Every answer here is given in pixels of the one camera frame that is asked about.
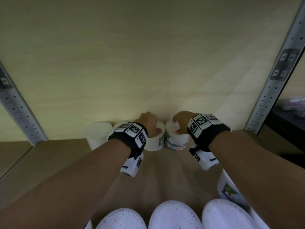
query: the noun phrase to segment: person's right arm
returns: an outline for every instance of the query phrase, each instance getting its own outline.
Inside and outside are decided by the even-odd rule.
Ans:
[[[195,115],[174,116],[180,133]],[[245,131],[223,131],[209,149],[270,228],[305,227],[305,169],[260,147]]]

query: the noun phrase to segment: person's left arm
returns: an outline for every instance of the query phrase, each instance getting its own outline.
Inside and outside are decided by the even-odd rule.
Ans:
[[[136,122],[148,137],[158,134],[156,115],[141,114]],[[120,140],[109,140],[0,212],[0,228],[83,228],[130,153]]]

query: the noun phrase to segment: person's right hand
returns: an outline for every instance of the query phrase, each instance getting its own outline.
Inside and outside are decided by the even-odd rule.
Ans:
[[[199,113],[193,113],[189,111],[178,112],[173,116],[173,122],[178,122],[180,129],[176,131],[176,134],[188,134],[189,121],[197,116]]]

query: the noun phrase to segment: wrist-mounted tracker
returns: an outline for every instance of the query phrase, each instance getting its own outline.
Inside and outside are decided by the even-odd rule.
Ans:
[[[188,133],[193,138],[197,147],[205,152],[211,152],[208,145],[223,131],[230,131],[230,128],[212,114],[201,113],[193,117],[188,123]],[[190,149],[192,155],[194,155],[194,152],[195,148],[193,150]]]
[[[121,168],[121,173],[134,177],[143,160],[143,150],[147,139],[147,129],[140,123],[123,123],[108,135],[108,140],[119,139],[129,148],[131,153]]]

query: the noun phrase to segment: round container lid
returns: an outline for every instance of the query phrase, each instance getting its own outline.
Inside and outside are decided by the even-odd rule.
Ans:
[[[244,209],[224,199],[208,202],[201,221],[204,229],[255,229],[253,219]]]
[[[166,201],[153,212],[148,229],[191,228],[201,229],[202,224],[196,213],[179,201]]]
[[[86,127],[86,138],[99,139],[107,136],[112,130],[112,124],[108,121],[99,121]]]
[[[120,208],[106,215],[96,229],[147,229],[138,212],[129,208]]]

